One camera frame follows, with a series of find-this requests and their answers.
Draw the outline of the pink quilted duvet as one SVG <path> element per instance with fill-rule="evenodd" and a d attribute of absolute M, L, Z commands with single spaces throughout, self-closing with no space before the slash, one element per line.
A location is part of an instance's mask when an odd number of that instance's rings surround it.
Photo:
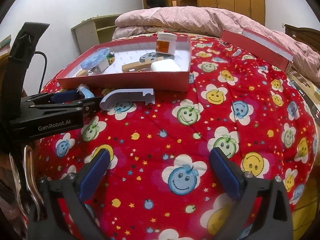
<path fill-rule="evenodd" d="M 157 7 L 134 10 L 115 20 L 113 39 L 155 33 L 159 30 L 221 37 L 223 30 L 242 33 L 250 29 L 284 46 L 293 53 L 293 68 L 319 85 L 319 53 L 280 31 L 236 12 L 210 7 Z"/>

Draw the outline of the green-grey bookshelf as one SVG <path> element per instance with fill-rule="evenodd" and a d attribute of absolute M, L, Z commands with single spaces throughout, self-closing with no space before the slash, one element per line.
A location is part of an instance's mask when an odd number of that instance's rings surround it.
<path fill-rule="evenodd" d="M 93 46 L 110 42 L 117 26 L 116 19 L 120 14 L 96 16 L 86 20 L 71 28 L 75 35 L 80 53 L 84 53 Z"/>

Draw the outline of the white-capped orange jar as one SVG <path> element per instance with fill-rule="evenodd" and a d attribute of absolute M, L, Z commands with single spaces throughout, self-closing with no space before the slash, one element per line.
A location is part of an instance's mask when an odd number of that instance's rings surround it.
<path fill-rule="evenodd" d="M 176 51 L 177 35 L 172 33 L 158 33 L 156 41 L 156 52 L 174 55 Z"/>

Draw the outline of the round wooden disc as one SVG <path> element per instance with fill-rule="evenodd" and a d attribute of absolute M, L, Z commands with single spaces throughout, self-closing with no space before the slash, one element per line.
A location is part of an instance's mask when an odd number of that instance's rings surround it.
<path fill-rule="evenodd" d="M 76 73 L 75 76 L 76 77 L 82 77 L 82 76 L 88 76 L 88 74 L 89 74 L 88 70 L 81 69 Z"/>

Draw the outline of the metal spring clip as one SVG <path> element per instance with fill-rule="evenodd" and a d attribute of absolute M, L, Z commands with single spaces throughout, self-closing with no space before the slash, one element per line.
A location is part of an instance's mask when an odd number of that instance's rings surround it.
<path fill-rule="evenodd" d="M 43 217 L 44 200 L 41 196 L 34 174 L 33 149 L 25 145 L 21 156 L 9 154 L 11 171 L 15 184 L 15 196 L 18 207 L 26 219 L 31 207 L 35 208 L 35 219 Z"/>

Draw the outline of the clear blue plastic case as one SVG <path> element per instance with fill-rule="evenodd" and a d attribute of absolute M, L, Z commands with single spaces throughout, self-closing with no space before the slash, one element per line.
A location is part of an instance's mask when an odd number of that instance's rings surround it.
<path fill-rule="evenodd" d="M 86 57 L 81 63 L 80 67 L 83 70 L 90 70 L 100 64 L 102 61 L 107 59 L 107 55 L 109 54 L 109 48 L 102 48 L 96 50 L 93 54 Z"/>

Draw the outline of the grey perforated plastic plate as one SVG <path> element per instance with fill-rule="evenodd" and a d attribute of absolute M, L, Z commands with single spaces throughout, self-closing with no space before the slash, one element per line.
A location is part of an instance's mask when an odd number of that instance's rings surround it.
<path fill-rule="evenodd" d="M 139 59 L 140 63 L 147 63 L 147 62 L 155 62 L 159 60 L 163 60 L 164 56 L 157 52 L 150 52 L 142 55 Z"/>

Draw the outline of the red shallow box tray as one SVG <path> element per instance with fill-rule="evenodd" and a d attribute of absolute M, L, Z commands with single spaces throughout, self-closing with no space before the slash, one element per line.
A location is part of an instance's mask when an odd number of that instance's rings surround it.
<path fill-rule="evenodd" d="M 138 62 L 141 56 L 153 52 L 156 40 L 155 35 L 137 36 L 93 46 L 57 74 L 56 78 L 64 89 L 75 89 L 80 84 L 86 84 L 90 88 L 153 88 L 185 92 L 188 90 L 191 63 L 191 41 L 188 36 L 177 37 L 174 61 L 179 68 L 176 71 L 122 71 L 123 65 Z M 110 48 L 114 52 L 114 63 L 101 74 L 77 76 L 81 70 L 80 63 L 103 48 Z"/>

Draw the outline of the white earbuds case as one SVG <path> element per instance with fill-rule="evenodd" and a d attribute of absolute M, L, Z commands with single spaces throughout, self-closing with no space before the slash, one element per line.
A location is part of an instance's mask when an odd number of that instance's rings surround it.
<path fill-rule="evenodd" d="M 151 64 L 152 72 L 180 72 L 183 69 L 172 59 L 155 61 Z"/>

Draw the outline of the light blue curved tube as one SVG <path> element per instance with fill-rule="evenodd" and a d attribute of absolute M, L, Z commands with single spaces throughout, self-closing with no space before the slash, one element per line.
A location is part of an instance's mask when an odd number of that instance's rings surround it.
<path fill-rule="evenodd" d="M 85 84 L 81 84 L 77 88 L 77 92 L 85 99 L 90 99 L 95 97 L 95 95 L 89 90 L 89 88 Z"/>

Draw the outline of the red and yellow toy figure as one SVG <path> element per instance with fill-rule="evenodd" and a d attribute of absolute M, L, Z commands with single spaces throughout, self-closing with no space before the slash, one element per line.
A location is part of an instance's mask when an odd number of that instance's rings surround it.
<path fill-rule="evenodd" d="M 115 62 L 115 56 L 114 55 L 107 55 L 107 60 L 109 65 L 112 65 Z"/>

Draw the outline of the wooden puzzle block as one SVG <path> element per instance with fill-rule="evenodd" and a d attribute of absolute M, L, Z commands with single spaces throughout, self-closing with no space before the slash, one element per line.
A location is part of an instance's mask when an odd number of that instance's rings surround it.
<path fill-rule="evenodd" d="M 121 67 L 122 72 L 127 73 L 127 72 L 137 72 L 141 69 L 146 69 L 150 68 L 152 63 L 156 61 L 161 61 L 164 60 L 164 57 L 156 57 L 154 59 L 147 59 L 144 62 L 133 62 L 133 63 L 128 63 L 124 64 Z"/>

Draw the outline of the red box lid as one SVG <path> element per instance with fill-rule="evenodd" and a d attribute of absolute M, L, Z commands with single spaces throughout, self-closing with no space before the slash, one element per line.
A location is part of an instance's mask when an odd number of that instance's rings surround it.
<path fill-rule="evenodd" d="M 284 73 L 288 73 L 292 68 L 293 53 L 264 35 L 246 28 L 242 33 L 224 29 L 221 38 L 278 67 Z"/>

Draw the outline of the dark wooden headboard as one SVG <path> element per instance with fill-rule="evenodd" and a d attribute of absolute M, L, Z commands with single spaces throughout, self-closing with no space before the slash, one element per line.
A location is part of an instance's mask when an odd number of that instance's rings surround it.
<path fill-rule="evenodd" d="M 299 28 L 285 24 L 285 34 L 299 42 L 310 46 L 314 51 L 319 53 L 320 49 L 320 31 L 311 28 Z"/>

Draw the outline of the white small cube adapter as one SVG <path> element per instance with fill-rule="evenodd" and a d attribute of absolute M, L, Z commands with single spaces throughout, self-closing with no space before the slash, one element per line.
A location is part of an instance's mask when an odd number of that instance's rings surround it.
<path fill-rule="evenodd" d="M 105 71 L 108 67 L 109 67 L 108 59 L 104 59 L 103 61 L 101 61 L 101 62 L 97 65 L 97 68 L 98 68 L 98 70 L 99 70 L 100 73 L 102 73 L 103 71 Z"/>

